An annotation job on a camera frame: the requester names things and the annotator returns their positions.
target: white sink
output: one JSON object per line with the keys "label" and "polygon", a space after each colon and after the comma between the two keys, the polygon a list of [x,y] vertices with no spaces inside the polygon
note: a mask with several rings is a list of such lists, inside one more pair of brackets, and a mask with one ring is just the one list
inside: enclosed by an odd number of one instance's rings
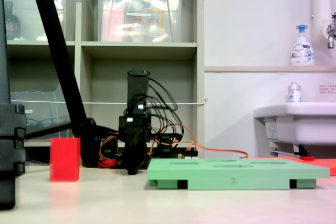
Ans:
{"label": "white sink", "polygon": [[274,142],[308,145],[336,145],[336,103],[284,103],[258,108],[255,118],[272,127]]}

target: soap dispenser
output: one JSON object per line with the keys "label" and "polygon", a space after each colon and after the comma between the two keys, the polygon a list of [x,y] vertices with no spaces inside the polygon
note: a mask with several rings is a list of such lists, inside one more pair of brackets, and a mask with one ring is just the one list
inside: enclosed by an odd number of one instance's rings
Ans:
{"label": "soap dispenser", "polygon": [[289,62],[291,66],[313,66],[315,65],[315,54],[305,36],[306,25],[299,25],[296,29],[299,30],[299,38],[294,44]]}

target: wall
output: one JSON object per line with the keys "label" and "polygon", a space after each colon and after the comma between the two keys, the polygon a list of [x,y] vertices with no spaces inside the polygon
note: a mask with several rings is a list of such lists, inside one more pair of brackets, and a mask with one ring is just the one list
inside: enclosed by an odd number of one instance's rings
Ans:
{"label": "wall", "polygon": [[[311,14],[310,0],[206,0],[205,66],[287,66],[296,26],[310,27]],[[333,56],[317,56],[317,65],[336,66]],[[303,101],[336,101],[335,95],[319,94],[320,84],[336,84],[336,73],[206,73],[206,145],[265,155],[253,110],[285,102],[291,81],[302,86]]]}

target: green foam board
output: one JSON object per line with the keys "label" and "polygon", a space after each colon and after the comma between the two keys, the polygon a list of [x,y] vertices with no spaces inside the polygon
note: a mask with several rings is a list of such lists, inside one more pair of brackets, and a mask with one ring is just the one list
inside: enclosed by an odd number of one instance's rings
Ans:
{"label": "green foam board", "polygon": [[189,190],[252,190],[316,188],[317,178],[329,169],[281,158],[269,159],[160,159],[148,167],[150,186]]}

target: plastic storage box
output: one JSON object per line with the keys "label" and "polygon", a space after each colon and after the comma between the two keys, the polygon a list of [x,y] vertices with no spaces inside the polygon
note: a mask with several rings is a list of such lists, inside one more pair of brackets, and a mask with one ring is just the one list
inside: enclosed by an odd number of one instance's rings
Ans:
{"label": "plastic storage box", "polygon": [[98,0],[98,41],[181,42],[182,0]]}
{"label": "plastic storage box", "polygon": [[[41,92],[38,90],[27,90],[24,92],[11,92],[10,99],[12,103],[15,100],[20,101],[42,101],[38,102],[17,102],[24,105],[27,117],[27,131],[40,129],[41,127],[51,126],[53,124],[65,123],[69,121],[69,114],[65,103],[48,103],[64,102],[64,96],[60,86],[55,92]],[[62,131],[38,139],[48,140],[51,137],[68,137],[69,131]]]}
{"label": "plastic storage box", "polygon": [[[15,36],[7,36],[14,40],[47,40],[40,13],[35,0],[4,0],[12,2],[11,12],[6,11],[6,26],[10,26],[8,18],[18,19],[18,32]],[[75,38],[75,3],[76,0],[55,0],[55,6],[66,40]]]}

